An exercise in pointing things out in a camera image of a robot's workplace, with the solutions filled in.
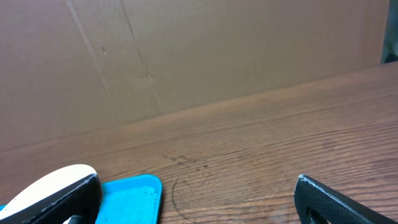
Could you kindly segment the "white plate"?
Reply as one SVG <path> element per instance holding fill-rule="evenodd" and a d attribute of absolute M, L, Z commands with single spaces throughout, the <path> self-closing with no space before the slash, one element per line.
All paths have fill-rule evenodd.
<path fill-rule="evenodd" d="M 41 200 L 60 193 L 67 187 L 77 184 L 89 175 L 97 174 L 94 168 L 85 164 L 75 164 L 57 169 L 16 195 L 2 210 L 1 220 L 28 208 Z"/>

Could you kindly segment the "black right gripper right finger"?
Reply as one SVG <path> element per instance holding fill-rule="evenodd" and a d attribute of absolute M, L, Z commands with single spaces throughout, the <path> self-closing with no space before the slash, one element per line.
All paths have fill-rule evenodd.
<path fill-rule="evenodd" d="M 323 224 L 397 224 L 327 185 L 299 175 L 294 204 L 301 223 Z"/>

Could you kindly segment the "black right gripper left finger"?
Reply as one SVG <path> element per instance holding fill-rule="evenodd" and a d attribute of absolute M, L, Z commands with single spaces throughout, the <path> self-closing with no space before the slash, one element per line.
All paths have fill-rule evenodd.
<path fill-rule="evenodd" d="M 52 224 L 70 220 L 72 223 L 94 224 L 100 211 L 102 186 L 97 174 L 90 174 L 1 219 L 1 224 Z"/>

